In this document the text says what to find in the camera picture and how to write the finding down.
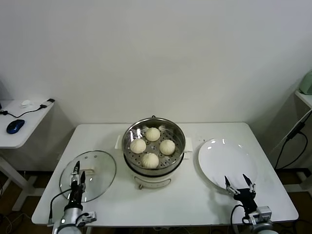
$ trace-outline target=black wire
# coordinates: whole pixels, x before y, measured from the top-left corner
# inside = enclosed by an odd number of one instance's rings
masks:
[[[282,155],[282,153],[283,153],[284,147],[285,147],[285,145],[286,145],[286,143],[287,143],[288,141],[289,141],[289,139],[287,138],[287,139],[285,140],[285,142],[284,142],[283,146],[282,146],[281,151],[279,152],[279,155],[278,155],[278,158],[277,158],[277,161],[276,161],[276,164],[275,164],[274,170],[276,170],[276,168],[277,168],[277,165],[278,165],[279,159],[281,158],[281,155]]]
[[[236,206],[234,206],[234,208],[232,209],[232,212],[231,212],[231,229],[232,229],[233,233],[235,233],[235,231],[234,231],[234,226],[233,226],[233,214],[234,214],[234,211],[235,211],[235,209],[236,209],[237,207],[243,207],[243,206],[242,206],[242,205],[236,205]]]
[[[67,189],[64,192],[59,193],[58,195],[56,195],[54,198],[52,198],[51,202],[50,202],[50,213],[49,213],[49,219],[51,219],[53,217],[53,212],[52,212],[52,205],[53,205],[53,201],[55,200],[55,198],[57,198],[58,196],[71,191],[71,189]]]
[[[305,152],[305,150],[306,150],[306,148],[307,148],[307,145],[308,145],[308,143],[309,143],[309,140],[308,140],[307,136],[306,136],[304,133],[299,132],[298,134],[303,135],[304,138],[306,139],[306,144],[305,144],[305,146],[304,146],[303,151],[302,151],[302,152],[299,154],[299,156],[296,157],[292,162],[288,163],[286,166],[283,166],[283,167],[279,168],[279,170],[280,170],[280,169],[284,169],[285,167],[288,167],[289,165],[291,165],[291,164],[293,164],[294,162],[296,162],[296,161],[303,155],[303,153]]]
[[[9,112],[8,112],[8,115],[10,115],[10,116],[12,116],[12,117],[14,117],[14,118],[19,118],[19,117],[21,117],[21,116],[23,116],[23,115],[25,115],[25,114],[27,114],[27,113],[36,112],[36,111],[38,111],[38,110],[40,110],[40,109],[42,109],[42,107],[39,107],[38,109],[33,110],[33,111],[27,111],[27,112],[25,112],[25,113],[23,113],[23,114],[21,114],[21,115],[19,115],[19,116],[15,116],[15,115],[13,115],[13,114],[11,114],[11,113],[9,113]]]

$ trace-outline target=power cord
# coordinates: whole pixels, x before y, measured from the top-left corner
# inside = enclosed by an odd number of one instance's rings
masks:
[[[233,214],[234,214],[234,211],[237,207],[243,207],[242,205],[236,205],[234,206],[234,208],[232,209],[232,212],[231,212],[231,229],[233,231],[233,233],[235,233],[235,230],[234,230],[234,226],[233,226]]]
[[[4,116],[10,115],[10,116],[12,116],[12,117],[14,117],[14,118],[19,118],[19,117],[22,117],[23,115],[25,115],[25,114],[27,114],[27,113],[36,112],[36,111],[38,111],[38,110],[47,108],[47,107],[48,107],[49,105],[51,105],[53,102],[55,102],[55,100],[52,99],[52,98],[50,98],[50,99],[48,99],[46,102],[44,102],[43,104],[41,104],[41,105],[39,106],[38,109],[32,110],[32,111],[27,111],[27,112],[25,112],[25,113],[23,113],[23,114],[21,114],[21,115],[19,115],[19,116],[15,116],[14,114],[9,113],[8,111],[0,111],[0,115],[4,115]]]
[[[280,140],[280,142],[277,143],[273,147],[273,149],[271,149],[271,151],[268,153],[268,156],[270,156],[273,153],[273,151],[290,135],[290,133],[292,133],[294,131],[294,129],[297,127],[297,125],[299,123],[301,123],[304,118],[305,118],[305,120],[302,123],[305,123],[308,120],[308,118],[311,116],[311,114],[312,114],[312,109],[310,109],[308,112],[306,112],[304,114],[304,116],[293,126],[293,128]]]
[[[304,138],[306,139],[306,144],[305,144],[305,147],[304,147],[303,151],[299,154],[299,156],[298,156],[295,160],[293,160],[291,163],[287,164],[286,166],[279,168],[278,170],[284,169],[285,167],[288,167],[289,165],[291,165],[291,164],[293,164],[294,162],[296,162],[296,161],[303,155],[304,151],[305,151],[306,148],[307,148],[307,145],[308,145],[308,142],[309,142],[309,141],[308,141],[307,136],[306,136],[304,133],[302,133],[301,130],[305,127],[305,125],[306,125],[305,123],[306,123],[306,121],[308,120],[308,118],[311,116],[311,114],[312,114],[312,109],[309,110],[309,111],[295,124],[295,126],[292,128],[292,130],[277,144],[277,146],[278,146],[278,145],[286,138],[286,140],[284,141],[284,144],[283,144],[283,146],[282,146],[282,148],[281,148],[281,151],[279,152],[279,155],[278,155],[278,158],[277,158],[275,167],[274,167],[275,170],[277,170],[277,165],[278,165],[278,162],[279,162],[279,160],[280,160],[280,158],[281,158],[281,155],[282,155],[282,153],[283,153],[283,150],[284,150],[284,147],[285,147],[286,143],[287,143],[288,141],[290,141],[291,139],[293,139],[297,134],[303,135]]]
[[[52,198],[51,202],[50,202],[50,212],[49,212],[49,224],[52,224],[52,218],[53,218],[53,211],[52,211],[52,206],[53,206],[53,201],[55,200],[55,198],[57,198],[58,196],[71,191],[71,189],[67,189],[59,194],[57,194],[56,196],[54,196],[54,198]]]
[[[306,144],[305,144],[305,146],[304,146],[302,152],[301,152],[301,153],[299,154],[299,156],[296,157],[292,162],[290,162],[290,163],[288,163],[287,165],[285,165],[285,166],[283,166],[283,167],[277,169],[277,165],[278,165],[279,159],[280,159],[280,157],[281,157],[281,155],[282,155],[282,153],[283,153],[284,147],[285,147],[286,143],[289,141],[289,139],[286,139],[286,141],[284,142],[284,144],[283,144],[283,146],[282,146],[282,149],[281,149],[281,151],[280,151],[280,153],[279,153],[279,156],[278,156],[278,158],[277,158],[277,162],[276,162],[276,165],[275,165],[275,167],[274,167],[275,170],[281,170],[281,169],[284,169],[285,167],[290,166],[291,164],[293,164],[294,162],[296,162],[296,161],[303,155],[303,153],[305,152],[305,150],[306,150],[306,148],[307,148],[307,146],[308,146],[309,140],[308,140],[307,136],[306,136],[303,132],[298,132],[298,134],[303,135],[304,138],[306,139]]]
[[[284,169],[285,167],[288,167],[289,165],[291,165],[291,164],[293,164],[294,162],[296,162],[296,161],[303,155],[303,153],[305,152],[305,150],[306,150],[306,148],[307,148],[307,146],[308,146],[309,140],[308,140],[307,136],[306,136],[304,133],[299,132],[298,134],[303,135],[304,138],[306,139],[306,144],[305,144],[305,146],[304,146],[302,152],[301,152],[301,153],[299,154],[299,156],[296,157],[292,162],[288,163],[286,166],[283,166],[283,167],[279,168],[279,170],[280,170],[280,169]]]

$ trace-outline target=blue computer mouse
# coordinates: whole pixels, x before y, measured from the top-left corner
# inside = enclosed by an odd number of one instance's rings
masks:
[[[24,123],[25,123],[25,120],[23,119],[17,119],[17,120],[12,121],[7,126],[6,132],[8,134],[17,133],[20,130],[20,128],[24,125]]]

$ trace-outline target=white table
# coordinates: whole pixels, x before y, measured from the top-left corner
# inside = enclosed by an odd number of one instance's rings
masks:
[[[257,163],[256,181],[258,206],[269,206],[272,221],[298,218],[298,212],[286,193],[259,143],[245,123],[179,124],[185,136],[192,138],[194,151],[187,153],[177,175],[167,187],[142,189],[130,177],[122,151],[115,150],[118,135],[129,124],[79,125],[69,141],[32,216],[35,224],[47,224],[51,199],[59,193],[59,178],[66,165],[86,151],[103,150],[116,160],[117,174],[111,187],[99,198],[83,203],[84,211],[95,211],[94,227],[163,227],[230,224],[231,210],[237,202],[222,194],[205,178],[197,166],[197,152],[204,141],[226,138],[244,146]],[[59,197],[53,205],[53,220],[63,215],[67,200]],[[243,210],[237,209],[234,223],[240,224]]]
[[[20,104],[22,102],[22,100],[0,101],[2,109],[14,114],[15,116],[19,116],[24,112],[39,108],[40,104],[42,104],[44,101],[33,101],[33,106],[20,108]],[[47,108],[41,109],[36,112],[28,113],[20,117],[19,119],[25,120],[25,124],[15,134],[8,134],[6,132],[6,128],[8,124],[13,120],[16,120],[16,118],[10,115],[0,115],[0,149],[16,149],[21,147],[28,140],[30,135],[33,133],[33,131],[36,129],[36,127],[45,117],[45,115],[49,112],[52,106],[53,104],[48,106]],[[16,183],[19,187],[23,189],[15,205],[12,208],[13,211],[19,211],[21,209],[27,196],[42,195],[44,189],[35,189],[32,186],[37,179],[36,176],[31,176],[27,181],[3,157],[1,157],[1,155],[0,171],[2,171],[9,178],[3,185],[3,192],[11,181]]]

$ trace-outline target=table leg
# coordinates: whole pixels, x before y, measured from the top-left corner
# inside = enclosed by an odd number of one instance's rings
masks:
[[[91,234],[92,233],[92,227],[87,227],[86,234]]]
[[[312,196],[312,175],[308,178],[303,172],[298,172],[297,175],[303,182],[301,184],[285,184],[286,191],[288,193],[308,192]]]
[[[7,179],[6,182],[3,184],[3,187],[2,187],[2,194],[3,194],[4,191],[7,189],[7,187],[9,186],[10,183],[11,183],[11,179]]]
[[[37,179],[36,176],[31,176],[27,181],[7,161],[5,161],[3,157],[0,157],[0,171],[2,171],[20,188],[22,188],[22,192],[20,193],[16,203],[12,208],[13,211],[21,210],[21,207],[23,206],[24,201],[28,196],[41,196],[43,194],[44,188],[35,189],[33,187],[33,184]]]

